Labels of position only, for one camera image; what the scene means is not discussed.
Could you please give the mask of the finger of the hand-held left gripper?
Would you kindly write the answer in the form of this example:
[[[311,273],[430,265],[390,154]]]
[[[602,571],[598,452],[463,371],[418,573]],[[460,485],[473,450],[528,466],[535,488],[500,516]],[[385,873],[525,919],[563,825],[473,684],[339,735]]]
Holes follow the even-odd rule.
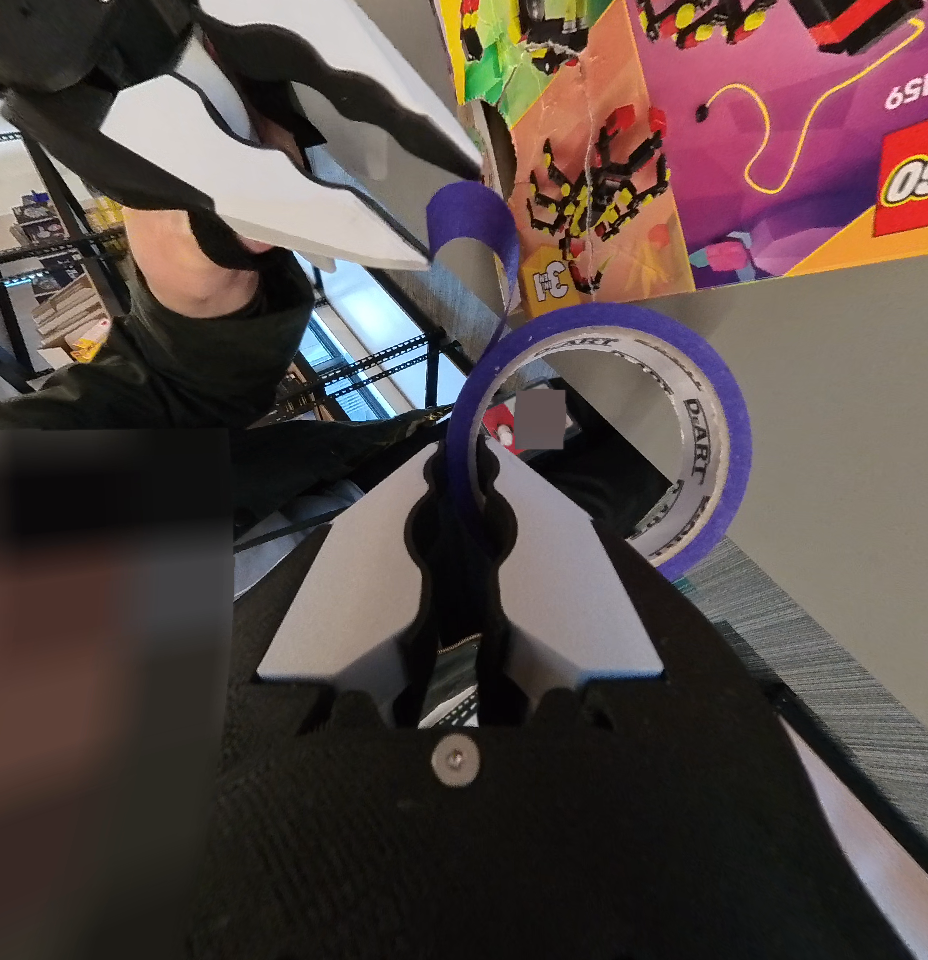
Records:
[[[139,186],[110,187],[144,209],[213,213],[240,237],[295,252],[321,272],[339,261],[424,271],[426,246],[371,198],[326,183],[255,136],[241,95],[192,33],[166,72],[120,91],[100,126],[136,156]]]
[[[482,154],[458,116],[355,2],[206,1],[196,21],[248,83],[286,92],[350,173],[382,181],[388,146],[459,179]]]

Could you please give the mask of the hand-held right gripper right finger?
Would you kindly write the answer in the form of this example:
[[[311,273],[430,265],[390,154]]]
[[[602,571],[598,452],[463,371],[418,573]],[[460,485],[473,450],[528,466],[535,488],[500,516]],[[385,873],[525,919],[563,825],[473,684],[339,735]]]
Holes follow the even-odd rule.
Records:
[[[489,558],[478,725],[522,726],[555,690],[665,678],[590,515],[496,440],[479,442],[477,470]]]

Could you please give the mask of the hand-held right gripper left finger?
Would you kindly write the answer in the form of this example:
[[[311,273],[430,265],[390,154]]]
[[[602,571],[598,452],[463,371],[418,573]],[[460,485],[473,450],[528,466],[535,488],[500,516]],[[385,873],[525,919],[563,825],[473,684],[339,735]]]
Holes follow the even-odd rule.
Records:
[[[425,575],[408,531],[433,490],[427,468],[439,450],[429,444],[331,523],[256,669],[262,682],[362,692],[395,726],[425,608]]]

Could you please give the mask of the black shelving rack with goods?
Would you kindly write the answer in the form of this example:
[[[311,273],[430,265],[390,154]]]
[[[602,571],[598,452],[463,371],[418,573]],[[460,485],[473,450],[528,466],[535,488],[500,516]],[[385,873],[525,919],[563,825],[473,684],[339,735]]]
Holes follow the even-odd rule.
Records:
[[[90,360],[130,276],[122,208],[0,120],[0,401]]]

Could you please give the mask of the purple tape roll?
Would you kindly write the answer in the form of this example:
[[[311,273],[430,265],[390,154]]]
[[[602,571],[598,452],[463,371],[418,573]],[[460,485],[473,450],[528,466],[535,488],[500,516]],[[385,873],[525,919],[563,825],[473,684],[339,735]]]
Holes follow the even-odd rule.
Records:
[[[725,537],[751,473],[746,400],[721,354],[678,320],[631,303],[564,305],[514,332],[505,327],[503,319],[465,381],[447,427],[446,478],[462,521],[474,533],[481,529],[479,435],[499,388],[522,367],[554,354],[608,354],[650,376],[677,417],[682,466],[674,496],[630,543],[665,578],[679,580]]]

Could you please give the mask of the yellow spider-print toy box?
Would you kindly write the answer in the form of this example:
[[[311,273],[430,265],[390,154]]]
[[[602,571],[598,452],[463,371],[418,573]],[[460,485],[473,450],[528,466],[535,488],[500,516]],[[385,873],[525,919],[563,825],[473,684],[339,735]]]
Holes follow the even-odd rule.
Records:
[[[928,254],[928,2],[436,2],[528,317]]]

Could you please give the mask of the person's left hand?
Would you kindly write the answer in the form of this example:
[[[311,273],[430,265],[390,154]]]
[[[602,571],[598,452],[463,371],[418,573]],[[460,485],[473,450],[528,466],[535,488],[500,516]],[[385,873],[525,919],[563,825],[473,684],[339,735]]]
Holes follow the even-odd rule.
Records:
[[[208,258],[185,210],[123,206],[134,263],[154,299],[193,319],[220,319],[249,306],[260,286],[255,270],[232,270]]]

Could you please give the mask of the person's dark jacket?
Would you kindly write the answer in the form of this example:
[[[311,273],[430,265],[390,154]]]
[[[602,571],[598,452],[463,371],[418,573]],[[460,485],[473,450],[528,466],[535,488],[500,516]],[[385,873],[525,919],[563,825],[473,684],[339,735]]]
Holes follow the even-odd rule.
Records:
[[[289,422],[230,435],[235,486],[235,529],[251,534],[275,511],[290,508],[291,501],[307,497],[337,482],[353,481],[366,494],[394,474],[428,445],[444,439],[447,425],[431,423],[422,411],[376,423]],[[603,714],[609,729],[620,736],[626,729],[641,730],[661,724],[667,729],[687,725],[677,716],[692,716],[706,693],[711,669],[700,653],[717,652],[727,659],[721,638],[702,615],[659,571],[651,569],[621,532],[629,533],[632,515],[642,510],[635,499],[615,491],[606,477],[581,473],[594,455],[612,454],[614,466],[634,466],[640,456],[625,450],[617,438],[610,445],[588,449],[584,438],[570,450],[544,456],[530,468],[585,511],[606,547],[615,570],[635,602],[664,665],[658,681],[600,681],[582,694],[582,706],[572,705],[570,722],[584,712]],[[429,566],[424,539],[437,532],[436,513],[423,507],[418,539],[408,534],[412,557],[424,575],[422,628],[432,616],[443,616],[446,630],[460,627],[466,634],[484,632],[482,615],[458,601],[459,611],[437,608],[436,570]],[[233,635],[228,679],[226,737],[263,738],[277,742],[324,740],[400,742],[414,737],[418,712],[434,669],[436,647],[429,636],[413,636],[407,663],[412,683],[403,691],[411,700],[398,704],[397,726],[387,726],[370,697],[362,692],[336,693],[330,687],[304,681],[264,682],[257,669],[273,642],[279,622],[293,602],[315,559],[322,534],[313,533],[293,551],[290,568],[272,570],[233,605]]]

